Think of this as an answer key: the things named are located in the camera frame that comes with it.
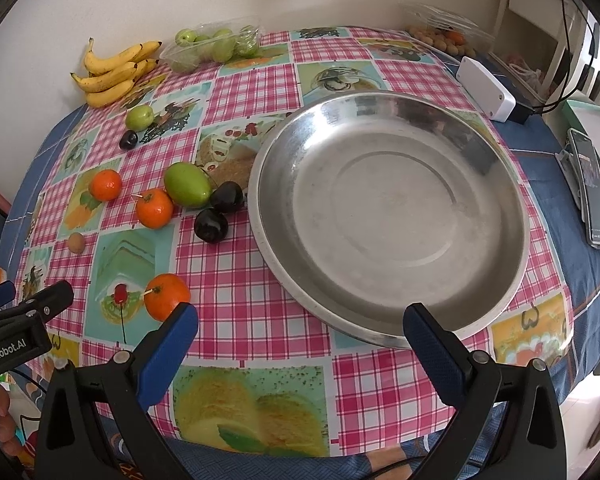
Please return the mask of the small brown longan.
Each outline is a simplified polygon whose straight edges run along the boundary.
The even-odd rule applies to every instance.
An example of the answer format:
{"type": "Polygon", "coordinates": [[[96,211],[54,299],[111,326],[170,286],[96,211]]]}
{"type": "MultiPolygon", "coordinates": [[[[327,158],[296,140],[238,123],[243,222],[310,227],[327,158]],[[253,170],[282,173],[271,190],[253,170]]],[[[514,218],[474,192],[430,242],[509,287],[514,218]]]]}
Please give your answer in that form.
{"type": "Polygon", "coordinates": [[[86,247],[86,241],[82,233],[74,232],[66,240],[69,252],[75,255],[81,255],[84,253],[86,247]]]}

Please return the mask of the orange tangerine front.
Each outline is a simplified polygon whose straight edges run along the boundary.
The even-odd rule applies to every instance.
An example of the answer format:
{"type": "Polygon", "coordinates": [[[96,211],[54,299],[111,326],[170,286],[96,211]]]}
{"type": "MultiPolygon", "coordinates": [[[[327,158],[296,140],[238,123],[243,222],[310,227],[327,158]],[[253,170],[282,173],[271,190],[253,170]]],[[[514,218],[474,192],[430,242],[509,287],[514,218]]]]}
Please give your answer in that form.
{"type": "Polygon", "coordinates": [[[145,308],[156,321],[165,321],[179,304],[188,304],[190,291],[176,274],[163,273],[155,276],[143,294],[145,308]]]}

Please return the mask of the orange tangerine with stem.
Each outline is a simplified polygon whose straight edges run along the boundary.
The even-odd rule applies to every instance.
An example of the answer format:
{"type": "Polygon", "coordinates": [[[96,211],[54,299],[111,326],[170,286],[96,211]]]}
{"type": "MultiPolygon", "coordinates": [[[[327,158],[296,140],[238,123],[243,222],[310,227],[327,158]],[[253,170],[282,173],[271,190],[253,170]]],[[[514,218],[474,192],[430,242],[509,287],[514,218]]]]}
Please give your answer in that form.
{"type": "Polygon", "coordinates": [[[132,197],[135,200],[136,218],[145,228],[158,230],[171,221],[174,205],[166,191],[151,188],[134,193],[132,197]]]}

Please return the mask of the dark plum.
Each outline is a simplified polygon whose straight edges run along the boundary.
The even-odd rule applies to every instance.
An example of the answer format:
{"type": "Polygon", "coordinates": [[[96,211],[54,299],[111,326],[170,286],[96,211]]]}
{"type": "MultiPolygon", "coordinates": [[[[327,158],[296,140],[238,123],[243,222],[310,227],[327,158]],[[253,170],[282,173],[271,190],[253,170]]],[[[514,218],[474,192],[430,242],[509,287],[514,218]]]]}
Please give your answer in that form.
{"type": "Polygon", "coordinates": [[[129,151],[129,150],[132,150],[133,148],[135,148],[137,146],[137,143],[138,143],[137,133],[133,130],[128,130],[122,134],[122,137],[120,138],[120,141],[119,141],[119,148],[121,148],[122,151],[129,151]]]}
{"type": "Polygon", "coordinates": [[[196,214],[194,232],[204,242],[218,244],[228,232],[227,218],[214,208],[202,210],[196,214]]]}
{"type": "Polygon", "coordinates": [[[222,214],[232,214],[242,208],[243,204],[244,192],[242,192],[242,187],[234,181],[223,182],[209,197],[209,205],[222,214]]]}

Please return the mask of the large green mango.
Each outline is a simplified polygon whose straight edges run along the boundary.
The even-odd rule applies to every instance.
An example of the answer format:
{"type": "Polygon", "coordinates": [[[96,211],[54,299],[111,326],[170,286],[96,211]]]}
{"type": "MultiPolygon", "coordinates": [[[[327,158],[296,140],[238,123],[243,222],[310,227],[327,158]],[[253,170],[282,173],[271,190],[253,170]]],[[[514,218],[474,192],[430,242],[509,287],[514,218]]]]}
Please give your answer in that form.
{"type": "Polygon", "coordinates": [[[204,170],[191,162],[176,162],[166,168],[163,184],[174,203],[184,208],[206,206],[213,191],[211,180],[204,170]]]}

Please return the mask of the small green apple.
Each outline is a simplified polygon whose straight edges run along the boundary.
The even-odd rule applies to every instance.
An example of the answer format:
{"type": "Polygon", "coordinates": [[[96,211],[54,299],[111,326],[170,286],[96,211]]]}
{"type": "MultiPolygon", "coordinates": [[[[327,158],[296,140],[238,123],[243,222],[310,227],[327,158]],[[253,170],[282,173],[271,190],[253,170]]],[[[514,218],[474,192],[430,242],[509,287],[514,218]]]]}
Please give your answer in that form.
{"type": "Polygon", "coordinates": [[[147,129],[155,120],[154,110],[148,104],[139,105],[129,110],[125,116],[125,127],[134,132],[147,129]]]}

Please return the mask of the banana bunch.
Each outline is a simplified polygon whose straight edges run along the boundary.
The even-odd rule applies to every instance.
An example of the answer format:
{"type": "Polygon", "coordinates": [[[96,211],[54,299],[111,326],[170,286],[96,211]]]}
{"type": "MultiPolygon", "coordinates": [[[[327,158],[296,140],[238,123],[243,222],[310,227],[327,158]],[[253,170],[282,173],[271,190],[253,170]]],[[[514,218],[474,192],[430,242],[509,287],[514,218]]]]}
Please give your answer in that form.
{"type": "Polygon", "coordinates": [[[103,108],[127,96],[143,76],[159,64],[155,58],[162,47],[161,41],[132,44],[116,55],[100,58],[94,52],[95,40],[91,37],[82,58],[85,76],[70,74],[76,86],[83,92],[86,104],[91,108],[103,108]]]}

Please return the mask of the black smartphone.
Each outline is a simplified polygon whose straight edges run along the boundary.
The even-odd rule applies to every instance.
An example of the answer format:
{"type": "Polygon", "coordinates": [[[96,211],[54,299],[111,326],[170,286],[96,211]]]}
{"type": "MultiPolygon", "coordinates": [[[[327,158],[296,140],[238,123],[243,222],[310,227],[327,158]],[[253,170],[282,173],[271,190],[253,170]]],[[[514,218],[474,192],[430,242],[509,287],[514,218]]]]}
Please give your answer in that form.
{"type": "Polygon", "coordinates": [[[577,129],[567,132],[569,161],[576,176],[585,237],[593,248],[600,249],[600,164],[591,139],[577,129]]]}

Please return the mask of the large steel plate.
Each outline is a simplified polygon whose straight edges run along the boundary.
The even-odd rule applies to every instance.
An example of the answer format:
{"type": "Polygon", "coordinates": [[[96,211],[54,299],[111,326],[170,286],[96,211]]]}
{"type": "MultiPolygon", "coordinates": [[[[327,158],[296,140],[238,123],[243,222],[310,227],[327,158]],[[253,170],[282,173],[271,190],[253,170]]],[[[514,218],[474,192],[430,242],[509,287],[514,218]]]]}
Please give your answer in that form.
{"type": "Polygon", "coordinates": [[[475,335],[527,267],[529,218],[507,157],[457,115],[405,94],[343,93],[292,113],[260,147],[247,198],[286,292],[379,347],[406,346],[411,304],[475,335]]]}

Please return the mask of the clear tray of green fruit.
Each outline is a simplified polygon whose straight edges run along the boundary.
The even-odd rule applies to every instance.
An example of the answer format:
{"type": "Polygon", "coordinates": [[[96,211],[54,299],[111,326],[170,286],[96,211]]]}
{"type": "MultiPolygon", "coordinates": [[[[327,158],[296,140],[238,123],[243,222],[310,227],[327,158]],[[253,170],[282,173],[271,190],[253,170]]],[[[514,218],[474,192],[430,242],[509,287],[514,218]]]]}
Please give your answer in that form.
{"type": "Polygon", "coordinates": [[[201,65],[253,58],[262,36],[256,16],[183,28],[161,49],[160,62],[175,73],[195,73],[201,65]]]}

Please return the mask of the white shelf unit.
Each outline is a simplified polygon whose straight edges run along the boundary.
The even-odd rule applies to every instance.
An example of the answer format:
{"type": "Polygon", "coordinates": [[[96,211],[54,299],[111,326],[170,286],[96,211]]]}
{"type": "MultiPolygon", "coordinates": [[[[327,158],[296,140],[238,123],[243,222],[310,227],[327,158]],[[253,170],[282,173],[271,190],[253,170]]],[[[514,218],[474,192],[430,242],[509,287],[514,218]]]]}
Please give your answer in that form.
{"type": "Polygon", "coordinates": [[[500,0],[489,55],[532,104],[550,104],[572,75],[581,29],[572,0],[500,0]]]}

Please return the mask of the clear tray of longans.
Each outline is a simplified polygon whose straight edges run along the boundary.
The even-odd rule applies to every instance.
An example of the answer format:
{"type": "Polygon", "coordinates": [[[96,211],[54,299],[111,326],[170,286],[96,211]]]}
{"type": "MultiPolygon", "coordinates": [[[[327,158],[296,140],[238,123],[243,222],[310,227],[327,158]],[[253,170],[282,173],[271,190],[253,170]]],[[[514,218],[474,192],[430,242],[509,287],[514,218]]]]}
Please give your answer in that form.
{"type": "Polygon", "coordinates": [[[402,11],[411,37],[453,58],[476,58],[494,45],[492,35],[464,16],[422,3],[405,3],[402,11]]]}

